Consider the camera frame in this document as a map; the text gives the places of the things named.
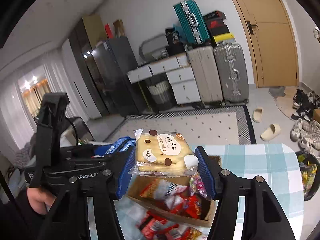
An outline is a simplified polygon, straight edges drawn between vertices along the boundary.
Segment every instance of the dark gray refrigerator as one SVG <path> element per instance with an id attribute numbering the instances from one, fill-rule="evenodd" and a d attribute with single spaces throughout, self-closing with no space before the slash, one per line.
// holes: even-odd
<path id="1" fill-rule="evenodd" d="M 138 67 L 127 37 L 102 41 L 92 50 L 104 83 L 110 113 L 139 114 L 147 105 L 138 84 L 131 84 L 127 73 Z"/>

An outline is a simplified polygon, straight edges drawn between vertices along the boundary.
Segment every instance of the silver suitcase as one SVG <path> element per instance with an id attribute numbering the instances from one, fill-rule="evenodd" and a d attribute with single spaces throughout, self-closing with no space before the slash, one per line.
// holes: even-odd
<path id="1" fill-rule="evenodd" d="M 241 46 L 237 43 L 226 44 L 215 47 L 213 53 L 226 103 L 247 103 L 249 85 Z"/>
<path id="2" fill-rule="evenodd" d="M 217 65 L 211 46 L 192 49 L 188 52 L 189 60 L 195 75 L 201 101 L 204 103 L 222 101 Z"/>

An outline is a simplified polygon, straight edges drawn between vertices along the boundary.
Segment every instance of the screw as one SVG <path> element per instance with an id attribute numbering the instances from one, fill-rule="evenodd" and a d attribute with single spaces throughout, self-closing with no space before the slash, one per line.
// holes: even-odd
<path id="1" fill-rule="evenodd" d="M 223 169 L 223 170 L 221 171 L 221 174 L 222 174 L 222 175 L 225 175 L 225 176 L 229 176 L 229 175 L 230 175 L 230 171 L 227 170 L 227 169 Z"/>
<path id="2" fill-rule="evenodd" d="M 263 177 L 261 177 L 261 176 L 257 176 L 257 177 L 256 177 L 256 181 L 257 181 L 257 182 L 263 182 L 264 179 L 263 179 Z"/>
<path id="3" fill-rule="evenodd" d="M 109 176 L 109 175 L 111 174 L 111 170 L 104 170 L 104 171 L 102 172 L 102 174 L 103 174 L 104 176 Z"/>
<path id="4" fill-rule="evenodd" d="M 77 181 L 77 177 L 75 177 L 75 176 L 69 178 L 70 183 L 75 183 L 76 181 Z"/>

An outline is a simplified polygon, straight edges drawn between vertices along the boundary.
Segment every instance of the suitcase handle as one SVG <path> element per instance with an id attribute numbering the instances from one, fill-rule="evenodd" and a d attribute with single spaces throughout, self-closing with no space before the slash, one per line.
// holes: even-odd
<path id="1" fill-rule="evenodd" d="M 198 21 L 197 21 L 196 16 L 195 16 L 194 13 L 190 13 L 190 14 L 188 15 L 188 17 L 189 17 L 191 26 L 192 26 L 193 28 L 199 26 Z"/>
<path id="2" fill-rule="evenodd" d="M 240 73 L 239 73 L 239 71 L 237 70 L 237 69 L 233 69 L 233 71 L 236 73 L 236 76 L 237 76 L 237 81 L 239 81 L 240 80 Z"/>

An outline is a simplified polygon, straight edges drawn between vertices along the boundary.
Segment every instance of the table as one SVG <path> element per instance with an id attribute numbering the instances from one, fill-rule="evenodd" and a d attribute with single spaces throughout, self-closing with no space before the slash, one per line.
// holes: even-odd
<path id="1" fill-rule="evenodd" d="M 248 179 L 253 179 L 256 175 L 262 176 L 281 204 L 296 240 L 300 239 L 303 224 L 303 187 L 299 164 L 291 148 L 284 144 L 203 147 L 208 155 L 220 155 L 222 168 L 230 170 L 236 176 Z M 144 217 L 146 209 L 125 196 L 120 201 L 115 201 L 115 207 L 124 238 L 141 239 L 142 235 L 136 224 Z M 243 221 L 244 197 L 240 197 L 233 240 L 241 239 Z M 205 234 L 209 234 L 210 231 L 210 228 L 195 228 Z"/>

